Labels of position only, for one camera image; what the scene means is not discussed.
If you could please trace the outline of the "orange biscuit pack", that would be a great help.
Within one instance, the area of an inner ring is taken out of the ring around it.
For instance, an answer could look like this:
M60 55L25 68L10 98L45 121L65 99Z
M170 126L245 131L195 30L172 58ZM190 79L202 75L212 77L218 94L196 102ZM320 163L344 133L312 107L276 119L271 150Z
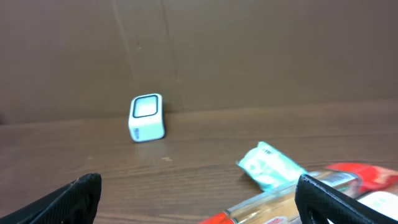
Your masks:
M330 164L309 175L354 199L374 191L393 188L397 184L396 170L354 162ZM294 202L295 188L296 185L293 184L263 192L200 224L300 223Z

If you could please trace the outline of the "beige brown snack pouch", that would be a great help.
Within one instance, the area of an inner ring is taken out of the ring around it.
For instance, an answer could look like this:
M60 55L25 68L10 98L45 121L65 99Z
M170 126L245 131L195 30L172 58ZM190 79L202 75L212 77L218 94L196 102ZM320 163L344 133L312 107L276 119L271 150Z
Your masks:
M361 204L397 221L397 195L377 191L358 199Z

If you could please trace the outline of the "teal snack packet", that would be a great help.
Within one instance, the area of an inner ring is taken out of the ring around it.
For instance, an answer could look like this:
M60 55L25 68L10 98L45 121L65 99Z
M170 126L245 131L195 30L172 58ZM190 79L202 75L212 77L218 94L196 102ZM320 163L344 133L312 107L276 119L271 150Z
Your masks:
M245 173L267 192L271 189L296 184L302 174L307 174L302 166L270 144L261 141L236 162Z

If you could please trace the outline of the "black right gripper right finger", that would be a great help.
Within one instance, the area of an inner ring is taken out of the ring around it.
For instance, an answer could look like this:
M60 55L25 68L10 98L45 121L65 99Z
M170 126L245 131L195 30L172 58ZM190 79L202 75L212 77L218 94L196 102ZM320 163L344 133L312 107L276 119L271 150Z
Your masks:
M397 224L396 220L307 174L298 179L295 204L303 224Z

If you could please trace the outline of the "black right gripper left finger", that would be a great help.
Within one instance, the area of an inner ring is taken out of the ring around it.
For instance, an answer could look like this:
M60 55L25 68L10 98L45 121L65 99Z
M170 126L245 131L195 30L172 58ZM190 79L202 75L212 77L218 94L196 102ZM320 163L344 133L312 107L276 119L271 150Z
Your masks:
M85 174L1 218L1 224L93 224L101 198L99 173Z

